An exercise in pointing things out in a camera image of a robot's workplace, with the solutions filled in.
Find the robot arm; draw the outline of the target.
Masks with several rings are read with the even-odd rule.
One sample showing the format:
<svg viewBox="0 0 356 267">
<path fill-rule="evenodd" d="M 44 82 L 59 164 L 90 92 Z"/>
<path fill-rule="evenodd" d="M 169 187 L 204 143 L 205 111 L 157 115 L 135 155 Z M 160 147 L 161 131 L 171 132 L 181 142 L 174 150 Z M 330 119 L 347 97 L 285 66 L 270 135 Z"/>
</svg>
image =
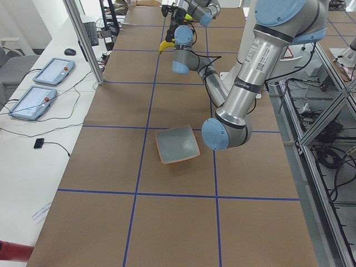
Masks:
<svg viewBox="0 0 356 267">
<path fill-rule="evenodd" d="M 220 14 L 219 2 L 176 1 L 162 7 L 162 14 L 171 18 L 166 40 L 174 42 L 172 70 L 179 74 L 197 72 L 216 105 L 214 117 L 201 128 L 203 140 L 212 150 L 248 142 L 248 110 L 287 46 L 320 41 L 327 29 L 327 1 L 257 1 L 251 12 L 256 19 L 254 39 L 231 86 L 226 87 L 212 60 L 193 51 L 192 31 L 184 25 L 185 17 L 191 16 L 208 26 Z"/>
<path fill-rule="evenodd" d="M 219 1 L 176 1 L 171 22 L 182 25 L 188 14 L 202 26 L 207 27 L 220 14 Z"/>
</svg>

